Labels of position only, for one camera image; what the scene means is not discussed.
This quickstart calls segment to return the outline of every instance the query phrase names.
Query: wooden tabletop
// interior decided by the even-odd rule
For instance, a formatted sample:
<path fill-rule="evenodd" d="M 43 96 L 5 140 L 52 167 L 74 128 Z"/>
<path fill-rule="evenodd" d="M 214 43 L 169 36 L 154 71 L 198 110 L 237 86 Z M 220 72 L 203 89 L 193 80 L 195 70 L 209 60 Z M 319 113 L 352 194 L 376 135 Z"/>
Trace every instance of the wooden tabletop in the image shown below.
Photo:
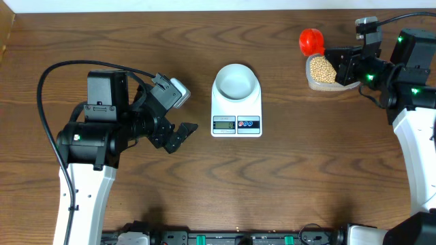
<path fill-rule="evenodd" d="M 355 19 L 411 11 L 17 15 L 0 67 L 0 243 L 52 242 L 59 166 L 37 115 L 36 86 L 45 68 L 74 59 L 178 78 L 191 98 L 168 118 L 200 125 L 174 154 L 143 139 L 121 155 L 105 230 L 134 220 L 220 231 L 395 226 L 409 216 L 410 196 L 386 113 L 357 90 L 312 91 L 298 37 L 317 28 L 326 47 L 360 45 Z M 435 25 L 434 18 L 416 17 L 383 26 L 381 57 L 390 58 L 403 27 L 434 31 Z M 252 67 L 262 85 L 261 138 L 211 136 L 212 83 L 230 63 Z M 75 65 L 50 74 L 43 98 L 54 135 L 86 100 L 87 73 L 98 68 Z M 131 82 L 131 97 L 135 89 Z"/>

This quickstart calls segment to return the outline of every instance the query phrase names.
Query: white digital scale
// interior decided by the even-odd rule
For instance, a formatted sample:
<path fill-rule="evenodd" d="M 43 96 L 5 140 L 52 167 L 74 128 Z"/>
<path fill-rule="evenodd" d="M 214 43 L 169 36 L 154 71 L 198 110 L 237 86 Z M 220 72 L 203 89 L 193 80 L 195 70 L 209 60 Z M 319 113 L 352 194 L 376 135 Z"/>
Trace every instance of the white digital scale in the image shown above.
<path fill-rule="evenodd" d="M 259 80 L 246 66 L 221 69 L 212 85 L 213 137 L 260 137 L 262 93 Z"/>

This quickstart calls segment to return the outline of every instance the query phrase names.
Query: white backdrop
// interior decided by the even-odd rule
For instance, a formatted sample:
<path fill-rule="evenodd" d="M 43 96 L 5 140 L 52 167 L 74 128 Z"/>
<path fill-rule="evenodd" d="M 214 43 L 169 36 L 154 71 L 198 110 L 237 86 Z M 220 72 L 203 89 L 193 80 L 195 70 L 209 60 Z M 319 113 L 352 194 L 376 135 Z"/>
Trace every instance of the white backdrop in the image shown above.
<path fill-rule="evenodd" d="M 15 13 L 436 8 L 436 0 L 4 0 Z"/>

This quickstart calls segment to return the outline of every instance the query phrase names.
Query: green light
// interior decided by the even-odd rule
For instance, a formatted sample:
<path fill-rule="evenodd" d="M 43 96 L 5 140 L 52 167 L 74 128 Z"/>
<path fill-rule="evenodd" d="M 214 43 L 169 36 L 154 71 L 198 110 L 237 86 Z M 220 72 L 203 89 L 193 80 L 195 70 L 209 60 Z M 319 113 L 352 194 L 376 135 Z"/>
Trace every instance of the green light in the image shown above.
<path fill-rule="evenodd" d="M 419 93 L 420 91 L 419 91 L 419 89 L 417 89 L 417 88 L 413 88 L 413 89 L 411 90 L 411 92 L 412 92 L 414 95 L 416 95 L 416 94 Z"/>

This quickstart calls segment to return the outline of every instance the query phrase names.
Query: clear plastic container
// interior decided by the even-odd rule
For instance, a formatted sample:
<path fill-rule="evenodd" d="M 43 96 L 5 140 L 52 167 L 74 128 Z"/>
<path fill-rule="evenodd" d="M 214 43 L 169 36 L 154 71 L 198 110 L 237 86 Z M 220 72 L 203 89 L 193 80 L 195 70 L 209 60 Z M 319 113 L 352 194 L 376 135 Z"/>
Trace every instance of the clear plastic container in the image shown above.
<path fill-rule="evenodd" d="M 316 91 L 346 91 L 348 89 L 356 88 L 360 82 L 355 82 L 352 84 L 348 84 L 347 86 L 342 86 L 339 83 L 335 82 L 332 84 L 325 82 L 317 82 L 312 78 L 311 75 L 311 60 L 315 57 L 321 56 L 320 54 L 314 54 L 309 56 L 306 61 L 306 77 L 309 82 L 309 87 Z"/>

